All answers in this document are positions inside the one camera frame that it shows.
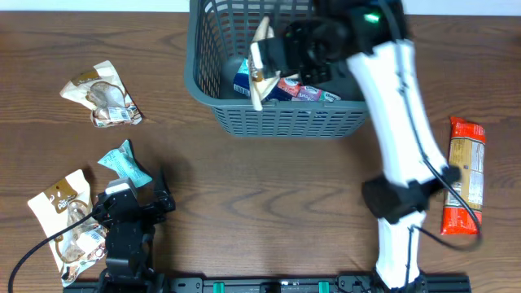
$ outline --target snack bag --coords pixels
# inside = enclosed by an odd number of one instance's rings
[[[277,84],[277,88],[282,90],[284,93],[287,93],[289,95],[287,97],[287,100],[291,101],[292,98],[296,97],[299,94],[300,83],[291,78],[281,78]]]
[[[112,151],[109,151],[98,164],[101,164],[109,169],[116,171],[117,176],[120,178],[128,177],[136,186],[139,188],[144,186],[148,182],[152,181],[152,178],[145,172],[141,171],[134,160],[134,153],[130,147],[130,141],[127,139],[123,144]]]
[[[300,87],[299,94],[292,101],[316,102],[322,96],[322,90],[312,86]]]
[[[29,200],[28,205],[50,237],[92,212],[90,186],[77,170]],[[106,237],[105,228],[90,218],[49,242],[64,287],[105,256]]]
[[[462,170],[462,179],[453,183],[453,188],[469,204],[481,223],[483,206],[483,162],[485,130],[482,126],[451,117],[453,126],[450,138],[449,163]],[[468,212],[445,191],[443,225],[441,234],[477,234],[478,230]]]
[[[136,125],[142,117],[110,61],[73,78],[59,94],[88,107],[96,127]]]
[[[325,90],[323,90],[319,101],[334,102],[334,101],[339,101],[341,99],[342,98],[337,96],[336,94],[328,93]]]

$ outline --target gray plastic basket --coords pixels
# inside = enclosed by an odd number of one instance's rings
[[[257,112],[248,97],[234,91],[233,79],[264,15],[281,32],[292,21],[313,14],[313,0],[190,0],[185,83],[190,94],[210,106],[221,126],[237,136],[339,138],[359,128],[367,106],[352,77],[317,87],[342,101],[279,102]]]

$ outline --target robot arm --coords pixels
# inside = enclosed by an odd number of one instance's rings
[[[400,1],[388,1],[404,36],[400,40],[393,40],[380,8],[366,2],[295,22],[283,38],[252,43],[251,53],[254,67],[265,77],[276,71],[282,76],[299,73],[305,85],[328,81],[335,61],[347,63],[365,96],[382,152],[383,175],[366,182],[362,194],[379,219],[376,273],[388,289],[395,289],[420,274],[415,228],[422,226],[430,195],[442,188],[424,159],[449,183],[459,178],[459,170],[447,165],[432,136],[403,8]]]

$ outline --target wooden table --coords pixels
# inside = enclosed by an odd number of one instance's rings
[[[411,16],[427,113],[443,151],[449,116],[487,130],[484,245],[450,251],[422,237],[429,273],[468,273],[474,292],[521,290],[521,19]],[[0,13],[0,287],[44,239],[27,201],[82,168],[92,195],[116,175],[96,162],[126,138],[151,173],[167,166],[177,211],[158,228],[155,263],[208,277],[370,270],[376,220],[361,182],[381,172],[367,123],[339,140],[234,138],[183,86],[188,14]],[[60,98],[68,79],[109,59],[145,117],[96,129]],[[440,229],[442,198],[425,227]],[[452,238],[454,241],[471,238]],[[81,277],[96,278],[100,262]],[[15,292],[59,292],[48,247]]]

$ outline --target black cable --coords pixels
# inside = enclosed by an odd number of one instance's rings
[[[396,21],[396,18],[394,14],[392,13],[391,8],[387,4],[386,0],[379,0],[379,5],[382,9],[382,12],[385,14],[385,18],[387,19],[387,23],[389,25],[389,29],[391,32],[392,40],[396,43],[396,63],[398,67],[398,77],[400,79],[401,88],[400,88],[400,94],[405,100],[405,107],[407,110],[407,115],[409,116],[409,122],[411,125],[411,128],[413,130],[414,138],[416,140],[416,143],[418,144],[418,149],[420,151],[420,154],[422,156],[423,163],[429,168],[429,170],[432,172],[436,180],[438,180],[441,185],[450,192],[450,194],[456,198],[456,200],[463,206],[463,208],[468,212],[469,216],[471,217],[472,221],[475,224],[475,227],[478,231],[476,235],[476,239],[473,243],[466,245],[466,246],[457,246],[452,243],[448,243],[441,238],[435,236],[431,232],[425,230],[424,228],[417,227],[416,225],[413,225],[409,228],[409,248],[408,248],[408,260],[407,260],[407,267],[406,267],[406,275],[405,275],[405,290],[407,289],[407,286],[409,285],[409,267],[410,267],[410,258],[411,258],[411,246],[412,246],[412,237],[413,237],[413,231],[414,229],[424,233],[429,238],[433,239],[434,241],[438,242],[439,244],[451,248],[455,251],[472,251],[475,250],[477,247],[481,245],[483,242],[483,235],[481,233],[481,224],[479,223],[478,217],[474,214],[471,207],[465,202],[465,200],[457,193],[457,191],[454,190],[454,188],[451,187],[451,185],[443,178],[443,176],[432,166],[431,162],[429,161],[429,158],[425,151],[423,150],[422,143],[420,142],[418,131],[416,130],[416,126],[413,119],[412,110],[409,104],[408,99],[408,86],[407,82],[405,81],[404,77],[404,61],[403,56],[401,54],[401,47],[400,44],[398,44],[398,41],[401,39],[401,33],[400,28],[398,27],[398,23]]]
[[[7,290],[9,293],[13,293],[13,286],[15,284],[15,276],[16,276],[16,273],[18,273],[18,270],[20,269],[20,267],[24,264],[24,262],[34,253],[36,252],[38,249],[40,249],[42,246],[46,245],[49,241],[51,240],[54,240],[56,239],[58,236],[60,236],[61,234],[64,234],[64,233],[67,233],[68,231],[78,227],[79,225],[83,224],[83,222],[89,220],[89,218],[91,218],[92,216],[95,216],[96,214],[96,211],[92,211],[90,214],[88,214],[87,216],[85,216],[84,218],[82,218],[81,220],[77,221],[76,223],[70,225],[69,227],[59,231],[58,233],[50,236],[49,238],[43,240],[42,242],[40,242],[37,246],[33,247],[33,249],[31,249],[29,252],[27,252],[25,254],[24,257],[22,257],[22,259],[18,262],[18,264],[16,264],[15,268],[13,269],[13,271],[11,272],[11,276],[9,277],[9,284],[7,285]]]

